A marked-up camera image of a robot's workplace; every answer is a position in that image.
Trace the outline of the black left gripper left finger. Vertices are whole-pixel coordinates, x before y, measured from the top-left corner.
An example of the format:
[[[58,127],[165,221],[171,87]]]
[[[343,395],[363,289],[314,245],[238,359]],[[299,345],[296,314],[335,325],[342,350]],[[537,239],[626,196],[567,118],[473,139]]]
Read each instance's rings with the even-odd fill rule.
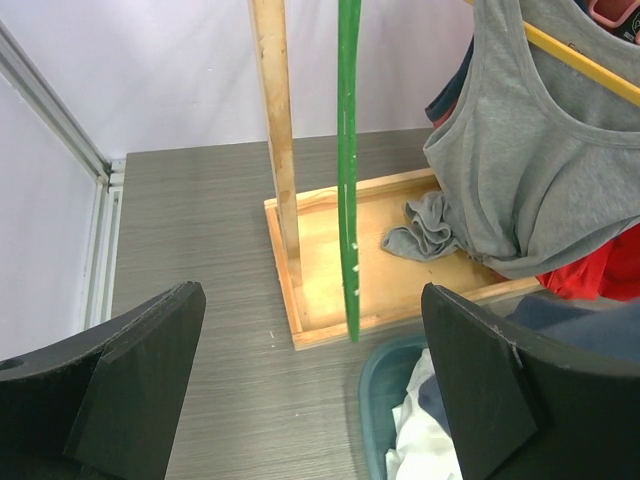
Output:
[[[181,283],[1,363],[4,479],[162,479],[205,314]]]

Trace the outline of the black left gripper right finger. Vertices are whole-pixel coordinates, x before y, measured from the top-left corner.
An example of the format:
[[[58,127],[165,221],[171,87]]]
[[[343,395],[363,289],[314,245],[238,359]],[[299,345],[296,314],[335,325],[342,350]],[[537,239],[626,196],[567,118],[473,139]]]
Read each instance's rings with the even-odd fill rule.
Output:
[[[553,340],[488,310],[422,293],[422,318],[466,479],[635,479],[639,367]],[[529,403],[545,423],[527,420]]]

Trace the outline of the white tank top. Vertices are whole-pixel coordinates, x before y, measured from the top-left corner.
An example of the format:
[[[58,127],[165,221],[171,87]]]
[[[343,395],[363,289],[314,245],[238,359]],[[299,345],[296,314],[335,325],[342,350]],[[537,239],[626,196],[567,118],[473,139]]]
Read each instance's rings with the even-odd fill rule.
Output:
[[[395,446],[385,454],[388,479],[461,479],[454,444],[436,421],[419,405],[419,387],[434,379],[428,348],[421,352],[406,387],[402,404],[391,410]]]

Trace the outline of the navy blue tank top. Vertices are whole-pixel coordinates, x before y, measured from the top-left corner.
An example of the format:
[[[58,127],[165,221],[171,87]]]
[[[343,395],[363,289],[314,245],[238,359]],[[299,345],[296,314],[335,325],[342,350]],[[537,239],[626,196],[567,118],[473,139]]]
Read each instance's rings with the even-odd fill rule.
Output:
[[[445,305],[452,306],[454,311],[460,309],[462,302],[465,307],[469,305],[467,308],[475,308],[482,314],[487,312],[446,289],[434,287],[432,290],[429,296],[446,302]],[[639,300],[613,309],[590,310],[528,295],[519,302],[512,313],[502,319],[561,343],[630,362],[639,367]],[[639,416],[639,392],[633,395],[633,400],[630,393],[617,394],[614,400],[605,402],[605,406],[613,410],[613,405],[621,404],[622,400],[629,400],[633,405],[623,408],[623,412]],[[435,373],[419,386],[418,404],[451,436],[446,407]],[[541,422],[544,424],[546,419],[542,407],[536,406],[535,403],[529,403],[527,406],[529,412],[524,418],[531,420],[536,427],[541,425]]]

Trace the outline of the dark green hanger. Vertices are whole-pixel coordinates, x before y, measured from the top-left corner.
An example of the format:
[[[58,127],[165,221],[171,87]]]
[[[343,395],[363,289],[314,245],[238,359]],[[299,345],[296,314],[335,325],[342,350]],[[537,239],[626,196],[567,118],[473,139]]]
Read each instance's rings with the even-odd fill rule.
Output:
[[[356,128],[357,52],[360,17],[360,0],[340,0],[338,2],[338,231],[346,324],[352,342],[357,342],[360,337]]]

